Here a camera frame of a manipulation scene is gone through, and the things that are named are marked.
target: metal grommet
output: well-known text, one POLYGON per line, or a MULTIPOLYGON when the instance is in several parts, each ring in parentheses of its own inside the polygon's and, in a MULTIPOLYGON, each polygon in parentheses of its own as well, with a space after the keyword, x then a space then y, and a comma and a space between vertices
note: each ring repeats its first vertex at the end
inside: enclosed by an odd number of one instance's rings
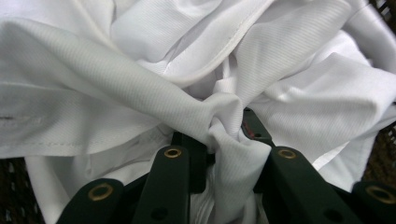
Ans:
POLYGON ((279 154, 279 156, 286 158, 286 159, 294 159, 297 157, 297 155, 288 149, 280 149, 277 154, 279 154))
POLYGON ((169 148, 164 154, 165 157, 173 159, 181 155, 181 150, 177 148, 169 148))
POLYGON ((394 204, 396 203, 396 196, 385 189, 377 186, 369 186, 366 192, 373 198, 379 200, 381 203, 394 204))
POLYGON ((107 183, 103 183, 91 189, 88 193, 88 197, 94 202, 102 201, 103 199, 107 198, 112 192, 113 187, 111 187, 107 183))

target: white fabric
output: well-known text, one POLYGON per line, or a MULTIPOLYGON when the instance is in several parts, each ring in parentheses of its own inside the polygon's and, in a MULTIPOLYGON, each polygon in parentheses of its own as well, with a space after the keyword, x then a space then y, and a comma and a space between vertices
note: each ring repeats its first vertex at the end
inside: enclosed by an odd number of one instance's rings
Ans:
POLYGON ((396 119, 395 60, 360 0, 0 0, 0 157, 26 157, 54 223, 91 180, 148 172, 178 130, 216 153, 191 223, 254 223, 270 147, 242 134, 243 108, 350 189, 396 119))

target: white textile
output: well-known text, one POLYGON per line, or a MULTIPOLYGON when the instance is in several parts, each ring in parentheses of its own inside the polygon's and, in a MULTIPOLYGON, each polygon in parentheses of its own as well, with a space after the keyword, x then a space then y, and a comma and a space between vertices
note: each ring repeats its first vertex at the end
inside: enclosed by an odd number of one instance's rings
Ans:
POLYGON ((0 0, 0 157, 25 157, 47 223, 100 177, 149 171, 173 130, 216 153, 191 223, 256 221, 270 147, 361 178, 396 120, 396 41, 363 0, 0 0))

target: gathered fabric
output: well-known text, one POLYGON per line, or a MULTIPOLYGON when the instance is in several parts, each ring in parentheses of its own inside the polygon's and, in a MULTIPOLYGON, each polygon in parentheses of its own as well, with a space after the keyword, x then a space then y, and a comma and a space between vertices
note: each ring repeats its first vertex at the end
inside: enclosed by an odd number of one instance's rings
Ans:
POLYGON ((0 0, 0 157, 25 157, 55 223, 83 185, 134 181, 182 132, 216 155, 191 223, 257 223, 271 147, 243 135, 244 108, 350 190, 396 120, 395 62, 364 0, 0 0))

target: crumpled fabric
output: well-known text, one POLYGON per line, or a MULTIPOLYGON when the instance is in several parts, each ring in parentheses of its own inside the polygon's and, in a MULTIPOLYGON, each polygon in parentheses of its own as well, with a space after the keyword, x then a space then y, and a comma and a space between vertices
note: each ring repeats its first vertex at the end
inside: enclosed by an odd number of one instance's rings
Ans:
POLYGON ((0 156, 25 157, 55 223, 84 184, 148 172, 176 130, 216 153, 191 223, 256 223, 270 147, 243 109, 350 189, 396 119, 395 60, 361 0, 1 0, 0 156))

